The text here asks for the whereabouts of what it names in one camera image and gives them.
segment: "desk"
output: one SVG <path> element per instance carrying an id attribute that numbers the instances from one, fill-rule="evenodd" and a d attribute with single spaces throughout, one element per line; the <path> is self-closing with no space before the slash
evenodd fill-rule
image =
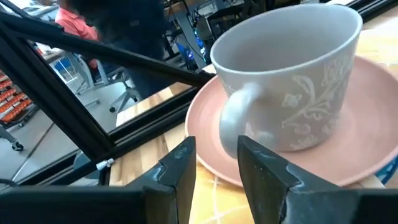
<path id="1" fill-rule="evenodd" d="M 398 17 L 398 7 L 386 12 L 387 15 Z M 381 31 L 386 26 L 386 21 L 370 21 L 361 34 L 358 51 L 359 55 L 371 58 L 392 72 L 398 74 L 398 32 L 388 32 L 392 29 Z M 213 67 L 205 68 L 212 72 Z M 167 98 L 176 95 L 186 89 L 187 86 L 174 84 L 158 94 L 138 103 L 126 111 L 118 114 L 117 125 L 137 116 L 150 107 L 153 107 Z M 116 160 L 111 168 L 110 185 L 123 186 L 130 183 L 136 177 L 150 169 L 161 157 L 173 149 L 185 138 L 184 125 L 163 133 L 163 135 L 147 142 L 139 149 L 131 151 Z M 393 176 L 388 187 L 398 188 L 398 174 Z M 384 187 L 375 176 L 370 176 L 350 187 Z M 251 212 L 242 188 L 233 186 L 206 170 L 201 164 L 197 164 L 197 181 L 193 195 L 190 223 L 253 223 Z"/>

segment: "pink saucer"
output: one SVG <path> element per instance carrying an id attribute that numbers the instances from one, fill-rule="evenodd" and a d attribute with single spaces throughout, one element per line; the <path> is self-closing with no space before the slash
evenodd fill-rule
<path id="1" fill-rule="evenodd" d="M 207 169 L 242 186 L 238 161 L 224 152 L 218 134 L 226 100 L 220 79 L 214 77 L 190 105 L 185 131 L 196 136 L 197 158 Z M 340 186 L 374 174 L 398 155 L 398 80 L 356 57 L 334 135 L 311 149 L 280 155 Z"/>

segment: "black metal frame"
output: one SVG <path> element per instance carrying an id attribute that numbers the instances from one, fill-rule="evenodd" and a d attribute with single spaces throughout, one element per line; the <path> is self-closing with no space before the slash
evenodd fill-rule
<path id="1" fill-rule="evenodd" d="M 196 179 L 195 137 L 184 139 L 125 187 L 16 187 L 0 193 L 3 223 L 189 223 Z"/>
<path id="2" fill-rule="evenodd" d="M 357 10 L 364 21 L 368 21 L 396 4 L 397 1 L 393 0 L 357 0 L 348 6 Z M 134 67 L 194 87 L 106 133 L 26 40 L 41 42 L 123 67 Z M 73 155 L 69 154 L 20 181 L 19 184 L 22 185 L 70 184 L 95 171 L 98 162 L 109 158 L 117 159 L 173 128 L 184 121 L 189 104 L 198 88 L 213 76 L 203 72 L 197 74 L 182 70 L 98 42 L 81 40 L 64 33 L 61 27 L 48 22 L 3 12 L 0 12 L 0 46 L 2 46 L 0 68 L 91 159 L 86 165 L 70 171 L 68 161 L 71 161 Z M 45 181 L 50 178 L 50 174 L 55 173 L 61 175 Z M 109 177 L 109 172 L 102 171 L 102 183 L 106 183 L 107 176 Z"/>
<path id="3" fill-rule="evenodd" d="M 254 223 L 392 223 L 396 217 L 397 189 L 341 188 L 247 136 L 238 138 L 238 164 Z"/>

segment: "white mug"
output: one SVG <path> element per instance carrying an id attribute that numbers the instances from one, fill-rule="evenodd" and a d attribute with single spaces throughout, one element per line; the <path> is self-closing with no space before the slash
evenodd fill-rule
<path id="1" fill-rule="evenodd" d="M 362 24 L 346 6 L 302 4 L 252 17 L 218 38 L 210 57 L 228 95 L 220 118 L 225 151 L 236 158 L 240 134 L 288 152 L 330 137 Z"/>

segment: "floor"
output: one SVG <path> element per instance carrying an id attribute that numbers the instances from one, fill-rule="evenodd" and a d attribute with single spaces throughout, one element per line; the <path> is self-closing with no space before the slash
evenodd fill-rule
<path id="1" fill-rule="evenodd" d="M 87 110 L 105 131 L 111 131 L 116 127 L 116 113 L 109 112 L 109 106 L 123 91 L 123 84 L 116 83 L 85 93 L 79 99 L 85 104 L 99 98 L 101 103 L 90 105 Z M 132 105 L 134 102 L 130 100 L 126 108 Z M 14 152 L 5 139 L 0 139 L 0 178 L 21 180 L 77 149 L 68 136 L 41 110 L 24 127 L 16 126 L 9 129 L 9 132 L 25 149 L 22 152 Z"/>

